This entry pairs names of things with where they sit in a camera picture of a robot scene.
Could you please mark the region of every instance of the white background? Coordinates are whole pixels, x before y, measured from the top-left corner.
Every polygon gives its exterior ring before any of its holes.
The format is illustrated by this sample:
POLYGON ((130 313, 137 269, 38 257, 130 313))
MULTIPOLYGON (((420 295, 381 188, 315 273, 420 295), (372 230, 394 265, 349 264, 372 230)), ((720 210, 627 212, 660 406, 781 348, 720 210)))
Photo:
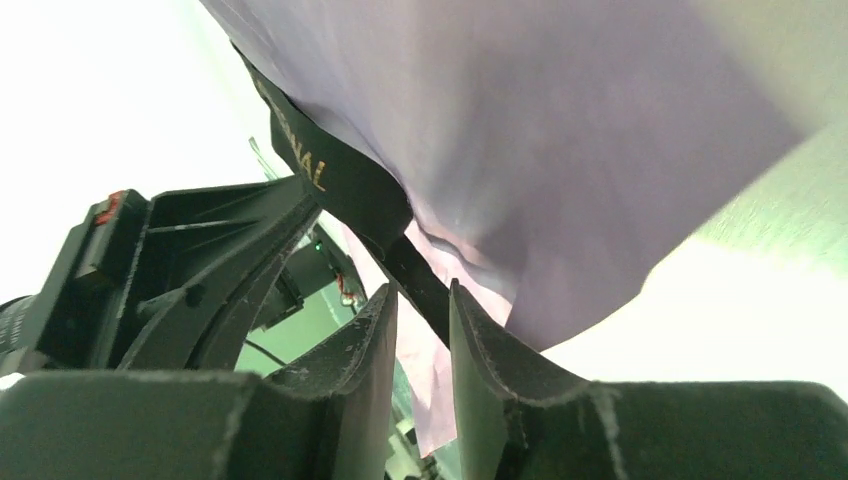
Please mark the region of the white background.
MULTIPOLYGON (((37 292, 68 229, 113 191, 263 180, 248 138, 273 157, 267 111, 198 2, 10 5, 0 301, 37 292)), ((678 249, 633 303, 547 354, 592 378, 802 379, 848 398, 847 159, 848 129, 835 125, 678 249)))

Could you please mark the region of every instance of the black cable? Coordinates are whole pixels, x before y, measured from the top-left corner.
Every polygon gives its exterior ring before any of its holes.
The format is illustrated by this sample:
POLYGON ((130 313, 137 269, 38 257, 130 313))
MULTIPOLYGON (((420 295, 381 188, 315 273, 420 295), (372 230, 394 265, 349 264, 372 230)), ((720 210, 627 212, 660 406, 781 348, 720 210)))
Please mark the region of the black cable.
POLYGON ((264 347, 262 347, 261 345, 257 345, 257 344, 256 344, 255 342, 253 342, 252 340, 247 340, 247 339, 245 339, 245 340, 244 340, 244 344, 245 344, 245 345, 248 345, 248 346, 251 346, 251 347, 253 347, 253 348, 255 348, 255 349, 256 349, 256 350, 258 350, 260 353, 264 354, 266 357, 268 357, 268 358, 270 358, 271 360, 273 360, 273 361, 274 361, 274 363, 276 363, 277 365, 279 365, 279 366, 281 366, 281 367, 285 367, 285 366, 286 366, 286 362, 284 362, 284 361, 280 360, 280 359, 279 359, 279 357, 277 357, 277 356, 276 356, 276 355, 274 355, 273 353, 269 352, 268 350, 266 350, 266 349, 265 349, 264 347))

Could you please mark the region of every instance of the black camera rig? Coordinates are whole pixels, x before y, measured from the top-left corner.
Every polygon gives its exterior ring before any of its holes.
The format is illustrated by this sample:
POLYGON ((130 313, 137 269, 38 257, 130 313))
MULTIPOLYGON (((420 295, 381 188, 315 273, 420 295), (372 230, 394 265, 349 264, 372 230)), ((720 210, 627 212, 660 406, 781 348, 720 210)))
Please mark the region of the black camera rig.
MULTIPOLYGON (((0 393, 0 476, 383 478, 393 284, 267 378, 232 371, 339 275, 364 298, 320 229, 328 249, 296 251, 319 212, 294 177, 92 206, 41 292, 0 306, 0 376, 25 375, 0 393)), ((823 386, 592 382, 457 283, 449 318, 467 480, 848 478, 848 406, 823 386)))

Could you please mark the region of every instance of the black strap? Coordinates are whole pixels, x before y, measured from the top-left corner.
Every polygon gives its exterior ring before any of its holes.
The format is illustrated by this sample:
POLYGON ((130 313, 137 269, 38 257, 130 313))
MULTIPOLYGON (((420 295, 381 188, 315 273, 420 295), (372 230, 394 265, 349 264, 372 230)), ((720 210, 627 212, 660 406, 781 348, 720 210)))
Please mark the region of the black strap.
POLYGON ((401 186, 376 162, 315 124, 244 55, 242 60, 271 109, 274 151, 308 184, 318 205, 353 230, 386 277, 449 346, 450 293, 403 234, 412 209, 401 186))

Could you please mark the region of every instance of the purple cloth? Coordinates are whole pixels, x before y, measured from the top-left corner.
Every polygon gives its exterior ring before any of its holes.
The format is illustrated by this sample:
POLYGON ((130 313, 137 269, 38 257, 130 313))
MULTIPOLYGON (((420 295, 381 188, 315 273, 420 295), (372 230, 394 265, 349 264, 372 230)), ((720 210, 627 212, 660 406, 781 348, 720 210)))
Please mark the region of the purple cloth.
MULTIPOLYGON (((628 302, 803 139, 688 2, 203 3, 398 179, 429 243, 512 303, 507 328, 539 350, 628 302)), ((399 355, 425 361, 413 343, 399 355)), ((411 375, 413 391, 438 396, 435 378, 411 375)), ((441 427, 422 415, 426 439, 441 427)))

